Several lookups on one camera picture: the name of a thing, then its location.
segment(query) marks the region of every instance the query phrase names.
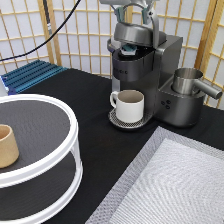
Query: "gray mesh mat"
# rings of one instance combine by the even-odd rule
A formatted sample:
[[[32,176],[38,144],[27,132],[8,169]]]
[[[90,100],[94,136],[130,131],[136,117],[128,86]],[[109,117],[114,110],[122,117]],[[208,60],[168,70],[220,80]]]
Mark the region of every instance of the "gray mesh mat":
[[[59,107],[35,100],[0,104],[0,124],[12,127],[20,151],[18,160],[0,174],[20,169],[53,152],[70,130],[67,114]]]
[[[224,161],[165,139],[111,224],[224,222]]]
[[[87,220],[86,224],[109,223],[110,218],[165,138],[224,160],[224,152],[159,127],[136,158],[131,162],[96,211]]]
[[[40,176],[0,189],[0,223],[28,217],[46,209],[68,190],[74,176],[75,160],[69,153]]]

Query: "beige cup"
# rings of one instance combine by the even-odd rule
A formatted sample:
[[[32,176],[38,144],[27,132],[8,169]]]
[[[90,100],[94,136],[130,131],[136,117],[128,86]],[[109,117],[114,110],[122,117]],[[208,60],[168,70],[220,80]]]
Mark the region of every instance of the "beige cup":
[[[11,165],[18,157],[19,150],[12,128],[0,124],[0,168]]]

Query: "ceramic cup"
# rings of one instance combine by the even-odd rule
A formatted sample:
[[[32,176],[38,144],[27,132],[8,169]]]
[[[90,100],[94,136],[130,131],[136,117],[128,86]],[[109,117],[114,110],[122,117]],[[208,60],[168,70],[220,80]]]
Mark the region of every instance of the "ceramic cup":
[[[11,165],[18,156],[19,150],[12,128],[0,124],[0,168]]]
[[[110,103],[116,108],[116,116],[125,123],[140,121],[144,114],[144,95],[136,90],[114,91],[110,95]]]

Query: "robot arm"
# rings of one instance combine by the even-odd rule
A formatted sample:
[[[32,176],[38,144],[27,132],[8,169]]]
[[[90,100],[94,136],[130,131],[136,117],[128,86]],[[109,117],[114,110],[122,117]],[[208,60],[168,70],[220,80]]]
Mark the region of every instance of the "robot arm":
[[[159,0],[100,0],[100,3],[110,5],[114,9],[118,22],[124,22],[124,12],[128,6],[138,6],[142,8],[143,24],[148,25],[152,20],[152,15],[155,14],[153,10],[155,1]],[[114,8],[113,5],[120,5],[120,7]]]

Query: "mug handle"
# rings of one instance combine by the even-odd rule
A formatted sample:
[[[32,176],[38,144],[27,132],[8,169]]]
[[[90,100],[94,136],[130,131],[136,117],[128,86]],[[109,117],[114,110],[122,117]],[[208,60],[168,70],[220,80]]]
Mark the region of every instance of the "mug handle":
[[[111,103],[111,105],[112,105],[112,107],[114,107],[114,108],[116,108],[116,104],[114,103],[114,97],[113,97],[113,95],[118,95],[119,94],[119,92],[117,92],[117,91],[114,91],[114,92],[112,92],[111,94],[110,94],[110,103]]]

